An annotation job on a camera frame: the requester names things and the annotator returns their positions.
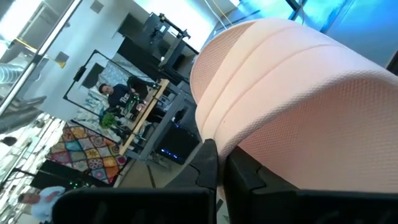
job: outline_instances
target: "pink mesh chair back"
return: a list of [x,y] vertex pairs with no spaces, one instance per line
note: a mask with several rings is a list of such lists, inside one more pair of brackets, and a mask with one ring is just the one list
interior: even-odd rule
[[301,189],[398,191],[398,78],[298,23],[234,26],[191,74],[203,139]]

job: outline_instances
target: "colorful patterned rug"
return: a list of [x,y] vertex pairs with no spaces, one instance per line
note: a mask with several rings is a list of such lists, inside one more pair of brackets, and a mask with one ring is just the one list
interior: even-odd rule
[[73,122],[67,122],[47,159],[80,171],[90,168],[93,177],[107,184],[112,183],[126,163],[115,143]]

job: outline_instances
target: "desk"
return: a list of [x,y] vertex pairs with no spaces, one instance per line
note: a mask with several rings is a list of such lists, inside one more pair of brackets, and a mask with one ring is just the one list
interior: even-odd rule
[[148,95],[145,98],[147,102],[146,106],[143,109],[141,109],[135,120],[127,125],[132,132],[127,141],[120,146],[119,148],[120,155],[124,155],[126,153],[128,147],[134,140],[135,136],[139,134],[139,131],[142,128],[142,125],[144,124],[144,121],[147,119],[152,109],[156,106],[158,100],[163,95],[163,92],[168,84],[169,84],[168,80],[162,79],[159,83],[159,88],[152,89],[150,92],[148,92]]

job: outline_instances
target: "potted plant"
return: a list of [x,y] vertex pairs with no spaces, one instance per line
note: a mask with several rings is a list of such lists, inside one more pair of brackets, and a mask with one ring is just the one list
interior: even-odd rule
[[116,121],[115,116],[111,113],[107,113],[106,115],[104,115],[104,117],[100,123],[100,126],[104,129],[109,129],[109,128],[112,128],[117,123],[118,122]]

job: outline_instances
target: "white shirt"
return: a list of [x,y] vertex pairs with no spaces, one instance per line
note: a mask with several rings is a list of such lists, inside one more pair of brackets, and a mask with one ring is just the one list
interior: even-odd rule
[[[53,198],[51,202],[46,202],[45,198],[52,194],[53,192],[59,191],[60,193]],[[44,188],[40,193],[40,201],[33,204],[30,213],[33,217],[40,220],[40,222],[51,222],[52,207],[55,202],[62,196],[65,192],[65,188],[61,186],[47,187]]]

